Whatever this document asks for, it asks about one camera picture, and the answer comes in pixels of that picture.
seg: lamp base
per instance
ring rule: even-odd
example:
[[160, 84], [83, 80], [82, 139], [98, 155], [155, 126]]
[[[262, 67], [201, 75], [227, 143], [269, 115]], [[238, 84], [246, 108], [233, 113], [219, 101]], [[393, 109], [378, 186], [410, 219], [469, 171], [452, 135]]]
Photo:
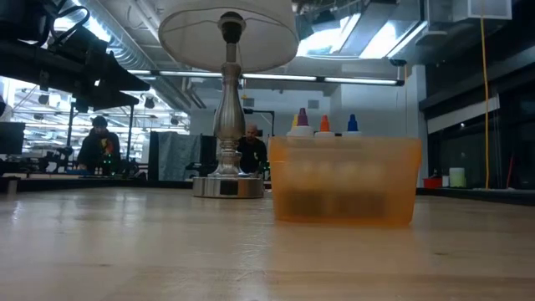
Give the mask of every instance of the lamp base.
[[195, 177], [193, 196], [215, 198], [264, 197], [264, 181], [258, 178]]

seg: workbench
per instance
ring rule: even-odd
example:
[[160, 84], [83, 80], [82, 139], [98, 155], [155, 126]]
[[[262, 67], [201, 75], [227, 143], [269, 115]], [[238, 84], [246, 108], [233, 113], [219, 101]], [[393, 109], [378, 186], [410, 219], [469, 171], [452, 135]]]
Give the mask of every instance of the workbench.
[[535, 208], [418, 196], [409, 227], [273, 220], [260, 200], [101, 188], [0, 196], [0, 300], [535, 298]]

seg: silver lamp stand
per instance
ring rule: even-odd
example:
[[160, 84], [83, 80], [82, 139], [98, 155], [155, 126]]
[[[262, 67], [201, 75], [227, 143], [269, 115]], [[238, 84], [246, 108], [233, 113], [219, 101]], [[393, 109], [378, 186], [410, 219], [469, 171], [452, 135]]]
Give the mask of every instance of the silver lamp stand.
[[238, 140], [245, 134], [245, 116], [237, 93], [242, 67], [236, 62], [237, 43], [245, 22], [238, 13], [225, 13], [218, 23], [227, 42], [227, 61], [222, 65], [223, 100], [217, 108], [214, 135], [219, 139], [221, 153], [216, 171], [208, 177], [193, 178], [193, 196], [217, 198], [263, 197], [263, 180], [251, 177], [240, 168], [242, 154]]

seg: lamp shade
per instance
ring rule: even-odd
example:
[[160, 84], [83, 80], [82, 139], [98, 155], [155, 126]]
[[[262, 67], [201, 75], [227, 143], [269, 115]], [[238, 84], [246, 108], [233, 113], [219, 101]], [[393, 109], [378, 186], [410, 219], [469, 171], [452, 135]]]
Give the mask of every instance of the lamp shade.
[[239, 13], [246, 27], [237, 47], [242, 72], [258, 72], [288, 63], [298, 50], [290, 0], [165, 0], [159, 36], [174, 59], [191, 67], [220, 71], [227, 44], [217, 22]]

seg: translucent orange bin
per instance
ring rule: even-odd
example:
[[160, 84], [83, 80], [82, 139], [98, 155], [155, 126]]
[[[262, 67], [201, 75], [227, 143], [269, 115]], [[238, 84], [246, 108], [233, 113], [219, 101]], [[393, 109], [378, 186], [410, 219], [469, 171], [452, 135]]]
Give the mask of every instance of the translucent orange bin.
[[412, 220], [420, 140], [273, 137], [269, 160], [277, 220], [386, 226]]

